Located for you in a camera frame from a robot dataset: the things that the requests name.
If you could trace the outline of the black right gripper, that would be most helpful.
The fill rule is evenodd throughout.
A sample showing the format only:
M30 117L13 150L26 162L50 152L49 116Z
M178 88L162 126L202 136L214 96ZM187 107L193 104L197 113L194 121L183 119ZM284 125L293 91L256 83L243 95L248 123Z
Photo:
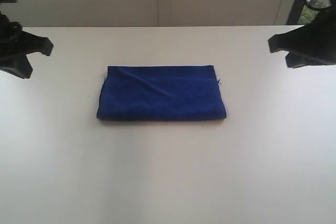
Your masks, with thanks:
M305 26L271 36L268 46L271 54L289 52L285 61L291 69L335 66L335 7L320 12ZM298 54L307 54L311 58Z

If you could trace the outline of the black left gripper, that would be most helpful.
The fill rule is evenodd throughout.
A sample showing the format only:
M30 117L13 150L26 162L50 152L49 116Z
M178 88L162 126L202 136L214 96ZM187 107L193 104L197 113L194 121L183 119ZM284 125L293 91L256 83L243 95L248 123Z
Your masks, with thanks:
M1 13L1 71L29 79L33 68L26 55L39 52L50 56L53 48L49 38L23 31L19 22L11 22Z

